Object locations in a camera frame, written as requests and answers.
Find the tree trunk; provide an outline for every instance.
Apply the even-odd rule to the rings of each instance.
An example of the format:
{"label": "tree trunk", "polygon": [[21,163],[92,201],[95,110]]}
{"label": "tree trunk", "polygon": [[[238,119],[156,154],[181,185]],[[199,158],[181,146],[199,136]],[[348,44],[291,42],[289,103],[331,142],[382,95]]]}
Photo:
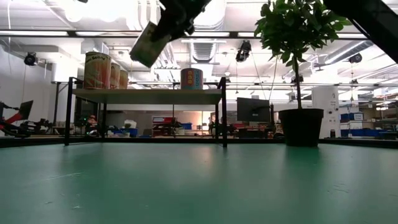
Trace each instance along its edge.
{"label": "tree trunk", "polygon": [[300,75],[299,75],[299,63],[297,62],[297,58],[293,56],[294,63],[294,73],[296,75],[296,86],[297,86],[297,104],[298,108],[302,109],[301,106],[301,90],[300,90]]}

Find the black plant pot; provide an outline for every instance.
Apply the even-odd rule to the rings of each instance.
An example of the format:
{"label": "black plant pot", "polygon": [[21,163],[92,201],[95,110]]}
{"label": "black plant pot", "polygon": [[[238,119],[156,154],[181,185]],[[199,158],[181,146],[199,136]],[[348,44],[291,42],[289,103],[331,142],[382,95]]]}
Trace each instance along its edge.
{"label": "black plant pot", "polygon": [[322,109],[294,109],[279,112],[288,146],[318,146],[323,119]]}

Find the green table surface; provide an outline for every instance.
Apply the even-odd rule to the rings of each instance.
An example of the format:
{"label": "green table surface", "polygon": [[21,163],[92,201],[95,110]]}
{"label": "green table surface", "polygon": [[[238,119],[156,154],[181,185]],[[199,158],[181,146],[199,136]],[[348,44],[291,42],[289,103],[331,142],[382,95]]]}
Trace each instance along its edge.
{"label": "green table surface", "polygon": [[0,223],[398,223],[398,151],[321,144],[0,149]]}

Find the cardboard canister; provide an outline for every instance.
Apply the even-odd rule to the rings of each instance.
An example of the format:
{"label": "cardboard canister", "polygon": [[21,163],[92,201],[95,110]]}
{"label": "cardboard canister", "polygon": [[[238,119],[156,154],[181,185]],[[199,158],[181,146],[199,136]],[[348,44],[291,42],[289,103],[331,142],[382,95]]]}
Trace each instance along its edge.
{"label": "cardboard canister", "polygon": [[203,71],[197,68],[184,68],[181,70],[182,90],[202,90]]}
{"label": "cardboard canister", "polygon": [[120,70],[119,89],[122,90],[127,89],[128,82],[129,82],[129,73],[127,71]]}
{"label": "cardboard canister", "polygon": [[120,82],[120,65],[116,63],[111,64],[111,84],[110,89],[118,89]]}
{"label": "cardboard canister", "polygon": [[99,52],[87,52],[83,88],[109,89],[111,57]]}

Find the computer monitor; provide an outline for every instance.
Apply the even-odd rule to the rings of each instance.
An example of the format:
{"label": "computer monitor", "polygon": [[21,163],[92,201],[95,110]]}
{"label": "computer monitor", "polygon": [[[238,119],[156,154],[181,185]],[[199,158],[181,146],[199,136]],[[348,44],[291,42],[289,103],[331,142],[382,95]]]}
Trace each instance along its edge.
{"label": "computer monitor", "polygon": [[21,103],[19,107],[19,114],[22,116],[21,120],[29,119],[32,105],[33,105],[33,100]]}
{"label": "computer monitor", "polygon": [[238,121],[270,122],[269,100],[238,98]]}

